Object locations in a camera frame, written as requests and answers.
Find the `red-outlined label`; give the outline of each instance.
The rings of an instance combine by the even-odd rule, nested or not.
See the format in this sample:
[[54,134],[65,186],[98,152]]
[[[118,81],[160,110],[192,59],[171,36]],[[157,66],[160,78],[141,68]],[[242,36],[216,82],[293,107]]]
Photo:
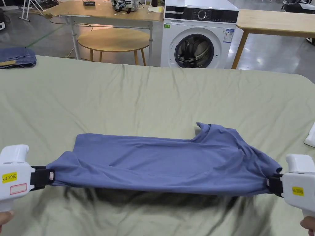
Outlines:
[[27,190],[27,183],[13,185],[10,187],[10,195],[19,194]]

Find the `gray floor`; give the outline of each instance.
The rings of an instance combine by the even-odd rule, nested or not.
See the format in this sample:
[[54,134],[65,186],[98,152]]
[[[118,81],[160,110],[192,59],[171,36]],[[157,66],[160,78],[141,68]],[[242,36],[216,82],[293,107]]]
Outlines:
[[[282,1],[273,0],[230,0],[238,8],[280,11]],[[65,57],[73,48],[71,33],[68,26],[53,24],[42,16],[30,14],[31,22],[18,18],[19,12],[6,12],[11,23],[5,31],[0,31],[0,48],[14,46],[30,46],[37,55]],[[62,23],[60,18],[51,21]],[[93,30],[100,29],[100,25],[94,26]],[[90,26],[76,27],[77,33],[91,30]],[[153,66],[160,66],[161,23],[154,24],[153,33]],[[226,68],[231,68],[235,53],[242,36],[242,30],[237,29],[232,41]],[[83,58],[89,57],[89,51],[80,48]],[[94,54],[94,60],[98,60],[98,53]],[[304,38],[281,37],[269,35],[249,35],[238,69],[265,70],[290,74],[300,74],[315,83],[315,46],[309,44]],[[102,62],[123,63],[134,65],[133,53],[104,53]]]

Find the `human hand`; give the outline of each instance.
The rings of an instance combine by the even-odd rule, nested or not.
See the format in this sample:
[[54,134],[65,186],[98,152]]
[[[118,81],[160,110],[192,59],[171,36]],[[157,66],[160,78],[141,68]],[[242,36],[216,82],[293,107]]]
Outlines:
[[300,225],[303,228],[308,229],[308,235],[309,236],[314,236],[315,218],[307,216],[300,222]]
[[13,211],[0,212],[0,233],[2,231],[2,225],[8,223],[13,218]]

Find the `washing machine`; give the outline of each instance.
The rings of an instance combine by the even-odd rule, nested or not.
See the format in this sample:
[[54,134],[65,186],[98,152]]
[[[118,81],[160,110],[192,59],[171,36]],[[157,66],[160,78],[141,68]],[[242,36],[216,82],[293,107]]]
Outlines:
[[237,17],[228,0],[166,0],[161,67],[224,68]]

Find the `wrinkled fabric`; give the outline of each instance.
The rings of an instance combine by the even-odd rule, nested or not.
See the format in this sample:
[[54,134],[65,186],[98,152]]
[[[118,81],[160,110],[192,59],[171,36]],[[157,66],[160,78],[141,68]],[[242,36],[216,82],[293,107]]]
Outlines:
[[0,48],[0,69],[34,67],[37,63],[35,52],[26,47]]
[[267,193],[281,170],[234,129],[197,123],[191,140],[80,134],[73,152],[47,167],[55,186],[247,196]]

